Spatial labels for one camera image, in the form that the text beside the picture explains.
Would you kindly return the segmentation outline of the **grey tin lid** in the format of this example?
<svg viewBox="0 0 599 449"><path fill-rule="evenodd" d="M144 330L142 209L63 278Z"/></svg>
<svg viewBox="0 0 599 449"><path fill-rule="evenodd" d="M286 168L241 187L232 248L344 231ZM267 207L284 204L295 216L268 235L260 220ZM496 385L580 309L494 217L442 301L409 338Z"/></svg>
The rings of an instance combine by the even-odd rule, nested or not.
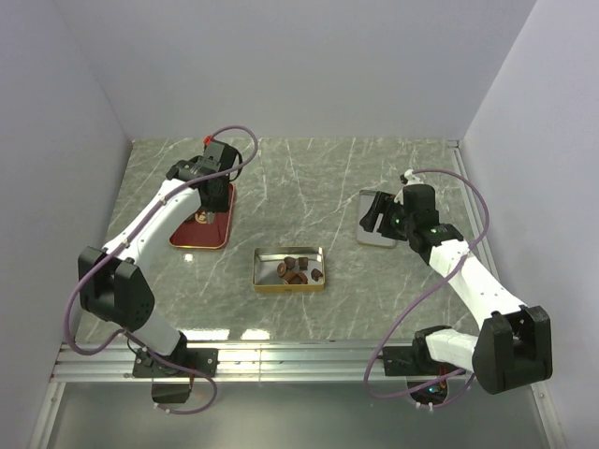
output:
<svg viewBox="0 0 599 449"><path fill-rule="evenodd" d="M376 192L373 190L360 190L358 194L358 218L357 218L357 226L356 226L356 239L357 243L361 245L393 249L397 246L397 241L394 239L385 238L381 233L377 231L380 226L383 214L380 213L377 217L377 221L375 222L375 226L373 232L367 232L363 229L363 227L359 224L360 220L366 215L369 211L373 200L375 198Z"/></svg>

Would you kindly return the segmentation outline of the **dark heart chocolate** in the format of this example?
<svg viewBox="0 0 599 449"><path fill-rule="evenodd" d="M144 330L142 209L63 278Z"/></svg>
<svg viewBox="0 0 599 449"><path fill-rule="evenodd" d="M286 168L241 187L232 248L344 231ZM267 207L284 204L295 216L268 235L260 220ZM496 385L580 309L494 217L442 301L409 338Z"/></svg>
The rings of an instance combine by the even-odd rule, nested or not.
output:
<svg viewBox="0 0 599 449"><path fill-rule="evenodd" d="M323 278L323 272L322 272L322 271L320 271L320 270L319 270L319 269L317 269L317 268L314 268L314 269L311 271L311 278L312 278L312 280L313 280L313 281L315 281L315 282L319 282L319 281L320 281L320 280Z"/></svg>

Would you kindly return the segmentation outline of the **dark chocolate block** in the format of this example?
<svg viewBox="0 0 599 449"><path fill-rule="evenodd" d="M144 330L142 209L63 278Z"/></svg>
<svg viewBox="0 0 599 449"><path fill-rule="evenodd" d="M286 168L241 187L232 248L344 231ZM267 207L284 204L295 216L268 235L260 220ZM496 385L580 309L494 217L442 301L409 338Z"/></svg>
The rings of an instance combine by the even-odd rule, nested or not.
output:
<svg viewBox="0 0 599 449"><path fill-rule="evenodd" d="M284 259L284 263L287 269L292 270L296 268L297 259L295 257L288 256Z"/></svg>

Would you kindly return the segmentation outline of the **round brown chocolate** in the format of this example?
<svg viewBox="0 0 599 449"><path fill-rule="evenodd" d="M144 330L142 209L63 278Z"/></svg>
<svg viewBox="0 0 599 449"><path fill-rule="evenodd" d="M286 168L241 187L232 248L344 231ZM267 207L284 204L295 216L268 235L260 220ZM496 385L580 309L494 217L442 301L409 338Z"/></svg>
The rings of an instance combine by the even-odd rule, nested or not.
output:
<svg viewBox="0 0 599 449"><path fill-rule="evenodd" d="M283 276L283 281L285 284L305 285L308 283L308 278L302 272L288 271L286 275Z"/></svg>

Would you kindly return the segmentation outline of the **brown oval chocolate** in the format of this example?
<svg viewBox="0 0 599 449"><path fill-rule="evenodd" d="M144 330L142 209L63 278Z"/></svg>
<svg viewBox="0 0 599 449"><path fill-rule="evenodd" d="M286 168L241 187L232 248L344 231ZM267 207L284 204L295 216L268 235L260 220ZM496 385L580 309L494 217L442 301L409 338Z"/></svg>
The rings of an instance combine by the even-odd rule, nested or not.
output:
<svg viewBox="0 0 599 449"><path fill-rule="evenodd" d="M276 272L279 277L284 277L286 275L286 273L288 272L288 267L287 267L286 263L285 262L280 263L277 266Z"/></svg>

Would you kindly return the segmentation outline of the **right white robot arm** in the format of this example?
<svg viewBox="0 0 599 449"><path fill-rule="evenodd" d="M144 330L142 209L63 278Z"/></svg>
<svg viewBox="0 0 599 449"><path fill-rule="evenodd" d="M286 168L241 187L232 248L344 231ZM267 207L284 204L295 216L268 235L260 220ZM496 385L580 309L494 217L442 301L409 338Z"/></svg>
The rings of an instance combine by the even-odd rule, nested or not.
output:
<svg viewBox="0 0 599 449"><path fill-rule="evenodd" d="M443 364L464 369L490 394L551 377L548 313L512 295L471 253L460 231L441 223L433 187L406 185L401 199L377 192L359 225L368 233L408 242L427 266L447 280L476 321L475 336L450 326L416 332L411 360L417 370L434 373Z"/></svg>

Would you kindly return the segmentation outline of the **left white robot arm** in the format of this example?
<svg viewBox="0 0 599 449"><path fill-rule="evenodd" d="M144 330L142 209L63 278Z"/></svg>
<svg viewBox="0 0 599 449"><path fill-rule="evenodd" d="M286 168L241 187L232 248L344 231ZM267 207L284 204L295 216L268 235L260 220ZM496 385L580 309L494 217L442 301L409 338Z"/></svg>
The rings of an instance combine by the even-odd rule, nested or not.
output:
<svg viewBox="0 0 599 449"><path fill-rule="evenodd" d="M187 338L155 308L146 271L156 252L196 212L228 211L228 174L187 183L241 161L233 146L208 139L202 154L171 166L152 200L119 236L100 249L87 247L79 256L79 276L85 281L81 308L133 336L155 354L155 365L168 376L181 374L191 364Z"/></svg>

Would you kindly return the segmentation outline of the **red rectangular tray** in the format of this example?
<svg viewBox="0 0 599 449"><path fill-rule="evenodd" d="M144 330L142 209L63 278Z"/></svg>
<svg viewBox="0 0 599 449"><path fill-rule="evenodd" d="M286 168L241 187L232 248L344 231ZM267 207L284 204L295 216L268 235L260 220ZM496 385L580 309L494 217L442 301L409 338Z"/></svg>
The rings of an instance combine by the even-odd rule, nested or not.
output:
<svg viewBox="0 0 599 449"><path fill-rule="evenodd" d="M170 245L180 249L210 251L224 248L230 236L235 197L235 187L230 184L228 210L216 212L211 222L204 211L195 213L171 235Z"/></svg>

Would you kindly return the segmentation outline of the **gold tin box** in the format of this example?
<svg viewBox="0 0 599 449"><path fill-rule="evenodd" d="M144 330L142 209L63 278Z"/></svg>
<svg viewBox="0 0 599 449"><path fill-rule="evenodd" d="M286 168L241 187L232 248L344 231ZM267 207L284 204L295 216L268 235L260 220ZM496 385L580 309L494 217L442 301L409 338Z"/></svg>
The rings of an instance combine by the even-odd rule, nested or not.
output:
<svg viewBox="0 0 599 449"><path fill-rule="evenodd" d="M277 275L277 266L284 262L284 259L288 256L297 259L296 268L288 271L304 273L308 278L307 284L285 284L283 277ZM309 267L307 270L299 270L299 257L309 258ZM323 272L323 278L319 282L315 282L311 278L311 271L314 268ZM291 294L319 292L325 288L326 279L325 251L320 246L276 246L254 250L252 284L257 293Z"/></svg>

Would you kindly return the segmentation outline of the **aluminium rail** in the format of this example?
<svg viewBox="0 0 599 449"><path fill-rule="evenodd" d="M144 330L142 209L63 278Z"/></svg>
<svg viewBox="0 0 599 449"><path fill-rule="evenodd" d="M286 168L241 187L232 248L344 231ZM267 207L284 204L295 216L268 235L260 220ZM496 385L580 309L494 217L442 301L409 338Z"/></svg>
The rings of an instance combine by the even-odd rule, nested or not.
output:
<svg viewBox="0 0 599 449"><path fill-rule="evenodd" d="M275 342L270 340L192 342L193 349L217 351L219 383L359 383L376 344L367 340ZM133 375L135 357L123 343L98 355L60 349L54 383L151 383Z"/></svg>

